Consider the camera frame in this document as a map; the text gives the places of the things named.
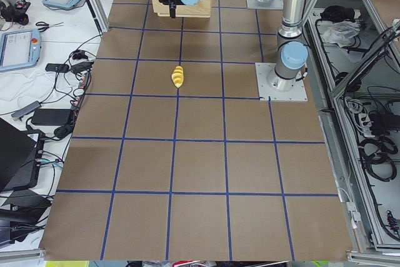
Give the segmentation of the yellow croissant toy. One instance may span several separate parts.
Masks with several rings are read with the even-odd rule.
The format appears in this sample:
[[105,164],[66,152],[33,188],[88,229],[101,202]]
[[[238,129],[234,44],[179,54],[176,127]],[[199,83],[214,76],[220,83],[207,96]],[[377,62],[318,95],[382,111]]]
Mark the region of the yellow croissant toy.
[[172,83],[176,88],[180,88],[184,82],[184,69],[182,66],[176,66],[171,73]]

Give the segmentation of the red black small device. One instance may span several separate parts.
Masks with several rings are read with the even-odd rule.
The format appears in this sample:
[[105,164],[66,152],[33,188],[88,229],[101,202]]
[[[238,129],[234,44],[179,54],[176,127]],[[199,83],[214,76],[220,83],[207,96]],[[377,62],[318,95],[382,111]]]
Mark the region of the red black small device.
[[30,5],[31,3],[26,0],[18,0],[14,4],[9,3],[7,0],[1,0],[1,17],[6,22],[14,22],[25,26],[29,22],[26,11]]

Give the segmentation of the lower teach pendant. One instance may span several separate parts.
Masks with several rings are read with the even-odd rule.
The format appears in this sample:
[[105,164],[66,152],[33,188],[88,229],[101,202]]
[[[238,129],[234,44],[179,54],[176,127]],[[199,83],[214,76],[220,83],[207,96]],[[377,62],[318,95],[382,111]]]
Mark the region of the lower teach pendant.
[[37,64],[41,53],[41,33],[25,29],[1,35],[1,72],[30,68]]

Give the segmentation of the black cloth bundle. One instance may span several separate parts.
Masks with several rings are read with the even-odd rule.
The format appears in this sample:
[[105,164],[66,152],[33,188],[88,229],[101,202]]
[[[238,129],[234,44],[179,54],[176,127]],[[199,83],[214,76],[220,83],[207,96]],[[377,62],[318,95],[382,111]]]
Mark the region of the black cloth bundle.
[[329,6],[320,14],[320,17],[333,23],[354,22],[355,11],[353,8],[345,8],[343,6]]

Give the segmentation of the grey usb hub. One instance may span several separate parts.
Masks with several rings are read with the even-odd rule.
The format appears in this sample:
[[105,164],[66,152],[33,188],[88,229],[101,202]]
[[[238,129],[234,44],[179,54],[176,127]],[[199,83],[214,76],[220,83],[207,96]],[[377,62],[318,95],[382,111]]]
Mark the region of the grey usb hub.
[[34,101],[31,104],[17,110],[16,112],[11,114],[13,119],[21,119],[24,116],[33,113],[36,109],[41,107],[41,103],[39,101]]

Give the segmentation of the black power adapter brick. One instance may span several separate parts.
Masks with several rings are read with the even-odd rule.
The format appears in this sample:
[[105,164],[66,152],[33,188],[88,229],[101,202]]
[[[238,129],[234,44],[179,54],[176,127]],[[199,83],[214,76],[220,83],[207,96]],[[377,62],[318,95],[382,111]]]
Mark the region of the black power adapter brick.
[[64,125],[68,122],[70,115],[70,109],[37,109],[31,122],[38,126]]

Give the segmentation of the crumpled white cloth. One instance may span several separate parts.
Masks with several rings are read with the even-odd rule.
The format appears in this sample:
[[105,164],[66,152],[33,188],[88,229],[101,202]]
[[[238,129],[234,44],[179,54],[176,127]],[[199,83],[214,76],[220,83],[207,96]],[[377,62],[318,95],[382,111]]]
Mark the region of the crumpled white cloth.
[[321,39],[324,43],[337,44],[339,47],[350,46],[360,29],[359,23],[351,21],[334,23],[321,35]]

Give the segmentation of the black laptop computer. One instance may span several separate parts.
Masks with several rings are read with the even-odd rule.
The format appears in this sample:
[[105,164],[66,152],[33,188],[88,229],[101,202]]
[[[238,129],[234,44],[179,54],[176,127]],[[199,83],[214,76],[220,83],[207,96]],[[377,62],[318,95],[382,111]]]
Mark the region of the black laptop computer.
[[37,185],[44,133],[20,131],[1,120],[1,191],[17,191]]

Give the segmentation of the white power strip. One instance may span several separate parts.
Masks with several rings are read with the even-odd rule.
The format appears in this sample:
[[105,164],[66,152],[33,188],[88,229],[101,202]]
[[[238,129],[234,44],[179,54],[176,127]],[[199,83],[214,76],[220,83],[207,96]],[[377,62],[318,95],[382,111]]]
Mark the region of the white power strip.
[[356,129],[363,135],[365,138],[374,138],[375,135],[372,133],[371,126],[373,122],[369,118],[368,111],[363,105],[363,103],[358,99],[353,99],[346,97],[345,103],[348,110],[352,114],[352,118]]

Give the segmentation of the black handled scissors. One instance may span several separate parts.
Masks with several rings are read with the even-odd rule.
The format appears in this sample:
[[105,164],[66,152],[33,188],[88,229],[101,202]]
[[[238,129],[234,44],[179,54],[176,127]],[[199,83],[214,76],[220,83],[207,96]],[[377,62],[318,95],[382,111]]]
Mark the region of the black handled scissors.
[[49,24],[49,23],[46,23],[46,22],[44,22],[44,21],[39,21],[39,22],[37,22],[37,23],[35,24],[35,26],[37,26],[37,28],[38,28],[37,30],[38,30],[40,33],[43,33],[43,32],[47,31],[47,30],[50,29],[50,28],[59,27],[59,26],[63,26],[63,25],[64,25],[63,22],[54,23],[54,24]]

